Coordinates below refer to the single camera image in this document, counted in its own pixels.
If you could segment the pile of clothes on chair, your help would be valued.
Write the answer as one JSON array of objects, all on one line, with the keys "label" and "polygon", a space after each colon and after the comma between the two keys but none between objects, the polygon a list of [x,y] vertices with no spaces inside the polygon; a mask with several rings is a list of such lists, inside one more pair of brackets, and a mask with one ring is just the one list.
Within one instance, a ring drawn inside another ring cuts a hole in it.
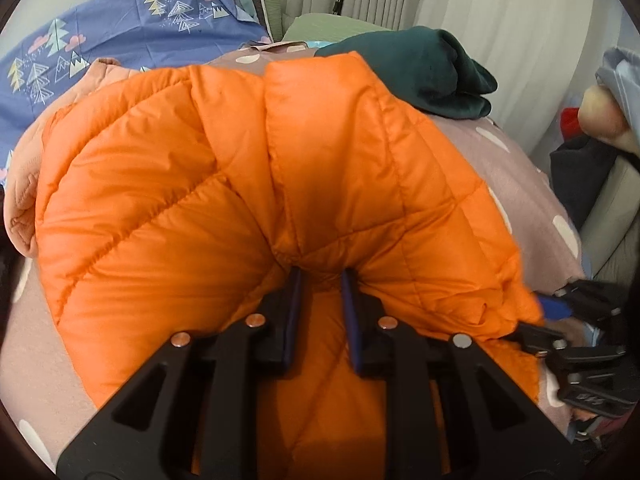
[{"label": "pile of clothes on chair", "polygon": [[639,156],[639,55],[604,52],[596,82],[560,117],[563,143],[550,155],[551,186],[575,228],[586,222],[617,157]]}]

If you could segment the grey pleated curtain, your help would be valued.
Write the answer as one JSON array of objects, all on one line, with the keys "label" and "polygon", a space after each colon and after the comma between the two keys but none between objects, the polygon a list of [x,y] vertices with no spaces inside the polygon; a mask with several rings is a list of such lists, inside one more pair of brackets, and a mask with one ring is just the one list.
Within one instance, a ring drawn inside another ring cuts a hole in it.
[{"label": "grey pleated curtain", "polygon": [[625,17],[618,0],[344,0],[342,11],[388,29],[451,32],[498,80],[492,117],[526,153],[592,84]]}]

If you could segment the dark green folded sweater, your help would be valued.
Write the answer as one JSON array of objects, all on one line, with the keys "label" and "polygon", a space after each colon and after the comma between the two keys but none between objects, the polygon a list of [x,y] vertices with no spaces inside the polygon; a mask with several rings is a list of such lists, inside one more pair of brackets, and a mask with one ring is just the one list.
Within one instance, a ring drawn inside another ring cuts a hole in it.
[{"label": "dark green folded sweater", "polygon": [[317,50],[322,58],[356,52],[396,98],[417,110],[450,119],[478,119],[491,112],[497,91],[491,72],[443,29],[414,26],[348,37]]}]

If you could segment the green pillow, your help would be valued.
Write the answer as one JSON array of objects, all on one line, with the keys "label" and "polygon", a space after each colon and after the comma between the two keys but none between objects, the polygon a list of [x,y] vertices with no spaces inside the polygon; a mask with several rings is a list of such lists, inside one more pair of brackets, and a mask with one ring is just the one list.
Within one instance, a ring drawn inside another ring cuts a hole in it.
[{"label": "green pillow", "polygon": [[273,41],[337,42],[366,32],[382,32],[384,27],[348,16],[308,13],[292,22],[282,11],[280,0],[260,0]]}]

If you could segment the blue tree-print sheet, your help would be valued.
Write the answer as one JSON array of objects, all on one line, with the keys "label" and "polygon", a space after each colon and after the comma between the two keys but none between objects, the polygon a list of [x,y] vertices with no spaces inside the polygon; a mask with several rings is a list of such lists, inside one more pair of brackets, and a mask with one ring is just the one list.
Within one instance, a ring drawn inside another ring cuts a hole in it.
[{"label": "blue tree-print sheet", "polygon": [[262,0],[87,0],[1,38],[1,169],[23,132],[99,58],[136,72],[268,44]]}]

